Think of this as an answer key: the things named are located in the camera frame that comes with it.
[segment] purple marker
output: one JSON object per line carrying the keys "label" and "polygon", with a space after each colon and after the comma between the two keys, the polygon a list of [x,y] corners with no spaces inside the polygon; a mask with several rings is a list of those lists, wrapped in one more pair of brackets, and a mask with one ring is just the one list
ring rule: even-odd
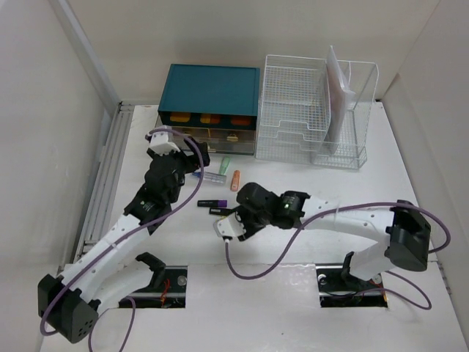
{"label": "purple marker", "polygon": [[198,200],[198,207],[203,208],[226,208],[228,206],[227,200]]}

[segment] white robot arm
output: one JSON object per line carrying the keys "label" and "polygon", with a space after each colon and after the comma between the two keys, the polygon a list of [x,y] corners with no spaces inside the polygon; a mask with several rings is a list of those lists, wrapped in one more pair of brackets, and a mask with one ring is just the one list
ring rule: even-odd
{"label": "white robot arm", "polygon": [[[117,223],[77,263],[68,265],[58,277],[44,276],[37,286],[39,316],[45,316],[45,321],[71,343],[85,338],[99,315],[117,307],[126,295],[146,287],[150,280],[163,279],[165,264],[149,253],[140,254],[130,265],[124,266],[122,260],[163,223],[155,220],[171,212],[185,175],[200,167],[194,146],[204,166],[210,164],[207,144],[192,139],[193,145],[188,146],[194,154],[186,155],[169,141],[168,132],[147,135],[147,140],[152,162],[145,183]],[[87,268],[90,270],[76,281]]]}
{"label": "white robot arm", "polygon": [[[282,229],[299,228],[306,219],[332,210],[304,229],[331,230],[376,241],[361,252],[347,254],[344,274],[368,281],[395,267],[426,270],[430,225],[418,211],[382,208],[339,213],[335,211],[339,205],[333,202],[295,191],[277,196],[256,183],[246,184],[238,193],[237,201],[240,206],[233,209],[233,213],[214,223],[219,237],[245,241],[268,224]],[[409,204],[398,202],[403,207]]]}

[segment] green marker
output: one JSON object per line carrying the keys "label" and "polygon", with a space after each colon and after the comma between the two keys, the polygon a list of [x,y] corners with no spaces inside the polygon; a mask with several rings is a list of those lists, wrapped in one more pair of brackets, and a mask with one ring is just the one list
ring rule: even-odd
{"label": "green marker", "polygon": [[227,156],[225,156],[223,158],[223,160],[221,161],[221,164],[220,164],[220,170],[218,170],[218,173],[220,175],[226,175],[226,171],[228,169],[228,165],[229,165],[229,158]]}

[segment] white wall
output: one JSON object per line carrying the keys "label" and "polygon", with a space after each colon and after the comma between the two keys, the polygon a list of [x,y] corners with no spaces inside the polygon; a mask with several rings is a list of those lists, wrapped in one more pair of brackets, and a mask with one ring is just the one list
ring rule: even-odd
{"label": "white wall", "polygon": [[267,54],[374,61],[388,88],[438,0],[70,0],[122,99],[159,100],[169,65]]}
{"label": "white wall", "polygon": [[441,214],[453,232],[438,258],[467,342],[468,19],[467,0],[442,0],[383,99],[420,204]]}
{"label": "white wall", "polygon": [[1,350],[39,342],[37,283],[76,234],[103,105],[47,0],[0,9]]}

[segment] white wire basket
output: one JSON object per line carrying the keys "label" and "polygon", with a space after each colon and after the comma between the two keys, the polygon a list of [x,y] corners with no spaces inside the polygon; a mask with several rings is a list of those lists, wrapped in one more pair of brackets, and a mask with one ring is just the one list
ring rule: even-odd
{"label": "white wire basket", "polygon": [[267,55],[256,158],[347,169],[363,166],[378,69],[372,62],[339,64],[355,97],[339,140],[332,143],[327,140],[330,101],[325,60]]}

